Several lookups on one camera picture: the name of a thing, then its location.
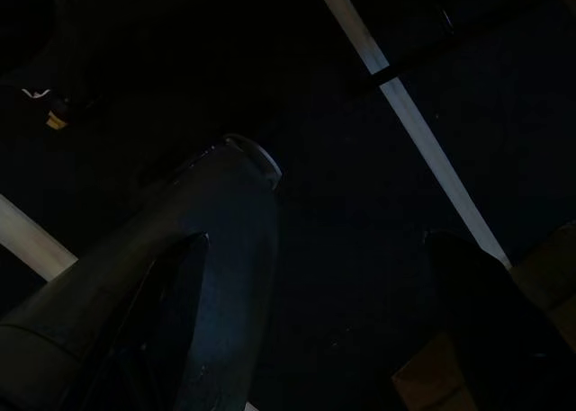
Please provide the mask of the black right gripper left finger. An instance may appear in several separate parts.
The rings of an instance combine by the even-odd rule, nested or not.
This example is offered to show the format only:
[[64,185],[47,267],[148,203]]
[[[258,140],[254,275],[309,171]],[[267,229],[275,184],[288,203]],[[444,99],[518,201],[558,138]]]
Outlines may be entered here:
[[192,234],[153,259],[90,354],[85,411],[173,411],[208,249],[206,234]]

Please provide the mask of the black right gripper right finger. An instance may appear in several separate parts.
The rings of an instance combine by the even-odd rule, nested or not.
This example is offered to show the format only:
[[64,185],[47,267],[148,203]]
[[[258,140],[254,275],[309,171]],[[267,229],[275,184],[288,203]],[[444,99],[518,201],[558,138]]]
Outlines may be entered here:
[[500,260],[445,231],[424,244],[478,410],[576,411],[576,352]]

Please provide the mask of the brown cardboard box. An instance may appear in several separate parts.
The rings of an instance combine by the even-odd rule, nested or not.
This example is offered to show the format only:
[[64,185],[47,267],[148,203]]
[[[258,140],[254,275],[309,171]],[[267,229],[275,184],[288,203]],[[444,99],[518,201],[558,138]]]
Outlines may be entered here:
[[[557,228],[506,270],[576,352],[576,222]],[[408,411],[479,411],[447,333],[446,317],[443,332],[399,369],[392,383]]]

